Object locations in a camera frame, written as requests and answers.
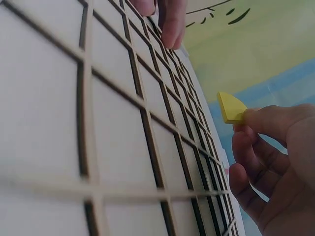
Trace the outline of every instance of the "hand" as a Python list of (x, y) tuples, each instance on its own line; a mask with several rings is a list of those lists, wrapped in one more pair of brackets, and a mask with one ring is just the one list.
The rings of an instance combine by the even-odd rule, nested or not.
[[(234, 126), (233, 195), (264, 236), (315, 235), (315, 107), (247, 110), (244, 120), (246, 125)], [(288, 155), (258, 133), (279, 141)]]
[(158, 25), (166, 48), (179, 49), (185, 34), (187, 0), (130, 0), (143, 16), (151, 16), (158, 3)]

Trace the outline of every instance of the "finger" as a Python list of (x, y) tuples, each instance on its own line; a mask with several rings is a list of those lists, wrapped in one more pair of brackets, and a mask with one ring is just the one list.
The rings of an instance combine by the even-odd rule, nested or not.
[(258, 224), (267, 203), (252, 189), (242, 165), (234, 164), (230, 167), (229, 182), (231, 191), (243, 210)]
[(185, 25), (186, 0), (169, 0), (165, 22), (162, 29), (162, 41), (166, 48), (173, 48)]
[(283, 176), (290, 166), (287, 155), (267, 143), (261, 137), (253, 145), (253, 150), (262, 164), (270, 171)]
[(235, 132), (242, 131), (248, 135), (256, 157), (268, 170), (281, 176), (286, 173), (290, 166), (290, 160), (287, 155), (267, 143), (247, 125), (235, 125), (233, 129)]
[(185, 35), (185, 27), (183, 26), (182, 32), (180, 33), (180, 35), (176, 39), (174, 47), (172, 48), (173, 50), (177, 50), (181, 47), (184, 35)]
[(143, 16), (151, 16), (156, 9), (154, 0), (131, 0), (131, 3)]
[(270, 198), (281, 177), (260, 163), (253, 151), (250, 137), (244, 132), (234, 134), (232, 149), (236, 162), (244, 167), (251, 184)]
[(165, 22), (165, 18), (166, 18), (166, 8), (167, 8), (166, 0), (158, 0), (157, 4), (158, 4), (158, 26), (162, 30), (164, 22)]
[(310, 107), (308, 105), (297, 107), (268, 106), (257, 111), (246, 110), (244, 122), (257, 133), (266, 134), (286, 142), (288, 129), (309, 115)]

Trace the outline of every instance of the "black marking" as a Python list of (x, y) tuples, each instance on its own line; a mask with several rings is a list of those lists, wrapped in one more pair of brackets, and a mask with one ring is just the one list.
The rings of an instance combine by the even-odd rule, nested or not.
[(207, 20), (207, 18), (205, 17), (205, 18), (203, 19), (203, 21), (201, 22), (201, 24), (203, 25), (203, 23), (205, 23), (206, 20)]
[(235, 8), (233, 8), (232, 10), (230, 10), (230, 11), (226, 14), (226, 16), (231, 15), (231, 14), (233, 13), (233, 11), (235, 11)]
[(188, 28), (189, 26), (192, 26), (193, 24), (195, 24), (195, 22), (192, 22), (189, 25), (186, 25), (186, 28)]
[(228, 23), (229, 25), (235, 24), (237, 22), (239, 22), (240, 20), (242, 20), (250, 11), (251, 9), (249, 8), (246, 12), (244, 12), (242, 15), (240, 15), (238, 18), (236, 18), (234, 21), (231, 21), (230, 23)]
[(229, 2), (229, 1), (232, 1), (232, 0), (226, 0), (226, 1), (224, 1), (224, 2), (215, 4), (215, 5), (212, 5), (212, 6), (207, 6), (207, 7), (203, 8), (203, 9), (199, 9), (199, 10), (187, 12), (186, 15), (189, 15), (189, 14), (192, 14), (192, 13), (196, 13), (196, 12), (199, 12), (199, 11), (204, 11), (204, 10), (210, 9), (210, 8), (212, 8), (212, 7), (219, 6), (219, 5), (222, 5), (222, 4), (224, 4), (224, 3), (227, 3), (227, 2)]

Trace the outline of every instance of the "fingernail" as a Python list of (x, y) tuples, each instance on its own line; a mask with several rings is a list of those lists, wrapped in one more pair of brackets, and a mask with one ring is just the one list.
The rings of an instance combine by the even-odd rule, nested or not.
[(256, 112), (259, 111), (261, 108), (248, 108), (244, 111), (244, 113)]

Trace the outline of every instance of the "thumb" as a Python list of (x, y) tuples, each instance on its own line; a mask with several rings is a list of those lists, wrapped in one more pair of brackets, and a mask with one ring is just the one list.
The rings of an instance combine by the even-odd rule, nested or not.
[(314, 112), (311, 105), (296, 107), (268, 106), (259, 110), (244, 112), (244, 122), (256, 133), (265, 134), (280, 141), (286, 141), (289, 128)]

